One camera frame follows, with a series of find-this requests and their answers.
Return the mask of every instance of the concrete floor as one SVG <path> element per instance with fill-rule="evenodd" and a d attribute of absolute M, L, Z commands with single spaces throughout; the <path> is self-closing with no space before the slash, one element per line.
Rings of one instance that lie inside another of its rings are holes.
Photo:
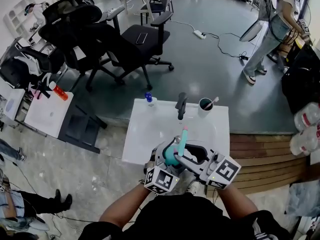
<path fill-rule="evenodd" d="M 121 5 L 119 0 L 95 0 L 101 10 Z M 142 6 L 141 0 L 132 0 L 130 12 Z M 241 36 L 257 19 L 257 11 L 247 3 L 236 0 L 173 0 L 173 21 L 185 22 L 196 30 L 217 35 L 234 33 Z M 133 24 L 140 24 L 140 17 L 122 12 L 119 15 L 121 32 Z M 180 92 L 188 94 L 188 102 L 198 103 L 203 97 L 219 97 L 217 105 L 229 107 L 229 124 L 232 133 L 292 133 L 295 132 L 293 116 L 281 90 L 282 73 L 276 65 L 265 58 L 267 75 L 257 73 L 256 84 L 251 86 L 242 74 L 243 64 L 238 58 L 231 58 L 220 53 L 217 40 L 211 36 L 201 40 L 193 34 L 193 29 L 185 24 L 168 22 L 165 29 L 170 37 L 163 47 L 161 58 L 171 61 L 175 67 L 169 72 L 167 66 L 147 66 L 153 85 L 152 95 L 158 100 L 176 101 Z M 255 46 L 260 44 L 262 36 L 250 42 L 239 42 L 232 35 L 223 35 L 220 46 L 232 55 L 243 51 L 250 56 Z M 116 75 L 123 72 L 113 68 Z M 128 120 L 135 98 L 143 98 L 146 81 L 142 70 L 138 69 L 124 80 L 125 86 L 117 86 L 113 79 L 103 72 L 98 72 L 92 86 L 93 91 L 84 91 L 86 78 L 79 83 L 75 94 L 86 97 L 92 103 L 97 115 L 102 118 Z M 67 88 L 77 74 L 66 75 L 63 86 Z"/>
<path fill-rule="evenodd" d="M 0 138 L 14 148 L 22 147 L 27 160 L 17 162 L 17 164 L 39 195 L 46 198 L 54 197 L 55 189 L 61 190 L 62 198 L 70 193 L 73 196 L 73 204 L 71 210 L 63 212 L 64 216 L 78 220 L 97 221 L 109 205 L 135 187 L 140 179 L 144 179 L 142 165 L 121 160 L 126 132 L 126 128 L 115 126 L 108 126 L 106 130 L 100 131 L 97 140 L 97 146 L 101 149 L 100 154 L 64 143 L 50 136 L 41 136 L 26 128 L 19 132 L 17 128 L 7 126 L 3 132 L 0 132 Z M 6 160 L 4 173 L 8 176 L 12 189 L 18 189 L 16 187 L 18 186 L 23 191 L 33 193 L 19 169 L 8 160 Z M 184 193 L 193 177 L 190 172 L 183 172 L 172 194 Z M 270 211 L 278 223 L 290 231 L 297 218 L 284 214 L 288 194 L 289 186 L 287 185 L 266 192 L 250 194 L 248 197 L 260 210 Z M 204 186 L 201 187 L 197 196 L 205 196 Z M 141 207 L 143 208 L 154 197 L 154 194 L 150 194 Z M 226 209 L 219 198 L 215 204 L 227 216 Z M 138 210 L 132 221 L 136 219 L 139 212 Z M 78 239 L 81 231 L 88 224 L 60 219 L 51 214 L 43 214 L 40 217 L 49 225 L 49 235 L 59 236 L 58 230 L 61 231 L 60 240 Z M 47 240 L 47 236 L 42 234 L 40 239 Z"/>

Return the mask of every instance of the white power strip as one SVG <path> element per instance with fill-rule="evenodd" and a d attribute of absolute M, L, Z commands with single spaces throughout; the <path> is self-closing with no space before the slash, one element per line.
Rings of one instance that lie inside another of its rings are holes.
<path fill-rule="evenodd" d="M 202 35 L 202 32 L 199 30 L 195 30 L 195 31 L 193 31 L 193 33 L 200 39 L 206 39 L 206 36 Z"/>

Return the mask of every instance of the faucet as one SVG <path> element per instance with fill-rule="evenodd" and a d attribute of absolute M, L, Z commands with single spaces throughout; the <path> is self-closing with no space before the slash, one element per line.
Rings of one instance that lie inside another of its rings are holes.
<path fill-rule="evenodd" d="M 178 102 L 175 105 L 175 108 L 178 110 L 178 119 L 184 119 L 184 113 L 186 112 L 186 105 L 187 105 L 187 94 L 185 92 L 181 92 L 179 94 Z"/>

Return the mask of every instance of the clear plastic bag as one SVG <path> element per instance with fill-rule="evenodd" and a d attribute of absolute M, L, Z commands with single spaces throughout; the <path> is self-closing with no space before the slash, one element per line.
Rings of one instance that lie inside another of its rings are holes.
<path fill-rule="evenodd" d="M 319 216 L 320 180 L 292 184 L 289 188 L 286 212 L 295 216 Z"/>

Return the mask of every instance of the small bottle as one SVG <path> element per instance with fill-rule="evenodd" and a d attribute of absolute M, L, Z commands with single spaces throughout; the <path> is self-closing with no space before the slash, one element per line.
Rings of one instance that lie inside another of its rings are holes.
<path fill-rule="evenodd" d="M 308 127 L 292 137 L 290 150 L 295 156 L 304 153 L 309 155 L 320 147 L 320 122 Z"/>
<path fill-rule="evenodd" d="M 144 96 L 145 96 L 148 107 L 155 108 L 157 104 L 157 98 L 152 97 L 151 92 L 146 92 Z"/>
<path fill-rule="evenodd" d="M 66 101 L 68 99 L 68 94 L 65 93 L 54 81 L 49 84 L 49 88 L 54 91 L 61 99 Z"/>
<path fill-rule="evenodd" d="M 310 102 L 294 115 L 295 127 L 301 132 L 320 120 L 320 104 Z"/>

